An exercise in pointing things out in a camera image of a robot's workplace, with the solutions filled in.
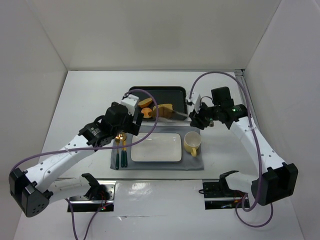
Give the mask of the orange muffin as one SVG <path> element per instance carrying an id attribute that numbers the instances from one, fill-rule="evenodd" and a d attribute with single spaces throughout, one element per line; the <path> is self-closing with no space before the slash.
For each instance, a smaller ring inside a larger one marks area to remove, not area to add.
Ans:
<path id="1" fill-rule="evenodd" d="M 149 107 L 142 108 L 141 113 L 143 114 L 144 119 L 150 119 L 153 117 L 153 110 Z"/>

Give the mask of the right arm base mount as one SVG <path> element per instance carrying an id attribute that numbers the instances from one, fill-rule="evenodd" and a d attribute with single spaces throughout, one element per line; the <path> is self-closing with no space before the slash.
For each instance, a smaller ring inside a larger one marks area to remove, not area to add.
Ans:
<path id="1" fill-rule="evenodd" d="M 237 170 L 222 173 L 219 179 L 205 179 L 202 181 L 202 189 L 198 193 L 204 197 L 205 210 L 234 209 L 238 203 L 242 203 L 245 193 L 239 190 L 231 190 L 226 177 L 238 173 Z"/>

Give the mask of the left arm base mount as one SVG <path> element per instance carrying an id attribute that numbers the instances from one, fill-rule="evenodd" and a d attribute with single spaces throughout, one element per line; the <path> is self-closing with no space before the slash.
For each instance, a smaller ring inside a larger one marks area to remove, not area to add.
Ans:
<path id="1" fill-rule="evenodd" d="M 75 213 L 113 212 L 116 182 L 109 180 L 97 180 L 90 173 L 82 174 L 89 185 L 85 195 L 72 196 L 69 198 Z"/>

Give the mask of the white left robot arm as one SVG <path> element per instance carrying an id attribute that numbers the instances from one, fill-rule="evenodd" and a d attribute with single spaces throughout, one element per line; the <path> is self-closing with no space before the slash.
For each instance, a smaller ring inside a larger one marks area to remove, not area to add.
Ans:
<path id="1" fill-rule="evenodd" d="M 15 168 L 9 174 L 9 192 L 26 217 L 41 213 L 49 204 L 84 196 L 90 200 L 105 196 L 105 187 L 90 174 L 57 180 L 79 161 L 111 143 L 121 132 L 137 135 L 143 116 L 134 120 L 138 100 L 113 102 L 104 115 L 88 123 L 57 153 L 24 171 Z"/>

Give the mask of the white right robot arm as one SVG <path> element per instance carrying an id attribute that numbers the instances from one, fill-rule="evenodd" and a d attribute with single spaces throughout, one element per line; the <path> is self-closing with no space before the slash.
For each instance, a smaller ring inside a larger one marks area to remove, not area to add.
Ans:
<path id="1" fill-rule="evenodd" d="M 270 146 L 248 114 L 245 105 L 234 103 L 228 87 L 211 90 L 212 106 L 201 96 L 188 92 L 186 103 L 193 107 L 190 125 L 204 130 L 214 121 L 224 124 L 241 142 L 258 170 L 258 175 L 247 175 L 231 170 L 219 177 L 221 188 L 227 191 L 251 193 L 261 206 L 291 196 L 294 192 L 298 168 L 287 164 Z"/>

